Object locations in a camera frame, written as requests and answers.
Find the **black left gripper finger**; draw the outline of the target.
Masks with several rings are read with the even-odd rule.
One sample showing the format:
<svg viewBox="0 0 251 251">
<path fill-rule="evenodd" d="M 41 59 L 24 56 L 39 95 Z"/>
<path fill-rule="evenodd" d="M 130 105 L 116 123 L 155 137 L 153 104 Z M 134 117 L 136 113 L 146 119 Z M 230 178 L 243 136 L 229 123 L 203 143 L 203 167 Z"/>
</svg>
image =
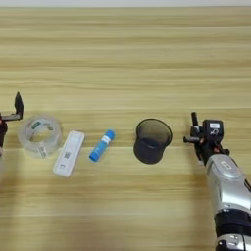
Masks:
<svg viewBox="0 0 251 251">
<path fill-rule="evenodd" d="M 15 97 L 15 109 L 16 113 L 11 115 L 2 116 L 1 120 L 4 122 L 19 121 L 24 115 L 24 103 L 20 92 L 17 92 Z"/>
</svg>

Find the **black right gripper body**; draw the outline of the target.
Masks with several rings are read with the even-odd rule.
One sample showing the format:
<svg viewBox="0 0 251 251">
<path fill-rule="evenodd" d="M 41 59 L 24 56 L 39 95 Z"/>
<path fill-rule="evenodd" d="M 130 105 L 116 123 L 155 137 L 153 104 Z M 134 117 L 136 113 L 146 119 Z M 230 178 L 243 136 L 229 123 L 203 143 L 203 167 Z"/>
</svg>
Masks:
<svg viewBox="0 0 251 251">
<path fill-rule="evenodd" d="M 200 162 L 206 165 L 209 158 L 213 155 L 229 154 L 229 150 L 224 149 L 222 146 L 222 140 L 224 138 L 224 130 L 221 127 L 219 128 L 202 127 L 202 130 L 203 132 L 199 136 L 200 142 L 195 144 L 195 153 Z"/>
</svg>

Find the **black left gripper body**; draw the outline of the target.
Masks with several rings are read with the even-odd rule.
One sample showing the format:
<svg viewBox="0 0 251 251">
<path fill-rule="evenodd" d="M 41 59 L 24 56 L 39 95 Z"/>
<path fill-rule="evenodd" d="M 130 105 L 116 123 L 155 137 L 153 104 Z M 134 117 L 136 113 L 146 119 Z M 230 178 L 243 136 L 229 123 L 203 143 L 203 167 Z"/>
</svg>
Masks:
<svg viewBox="0 0 251 251">
<path fill-rule="evenodd" d="M 0 115 L 0 147 L 3 147 L 4 138 L 8 130 L 7 120 L 7 116 Z"/>
</svg>

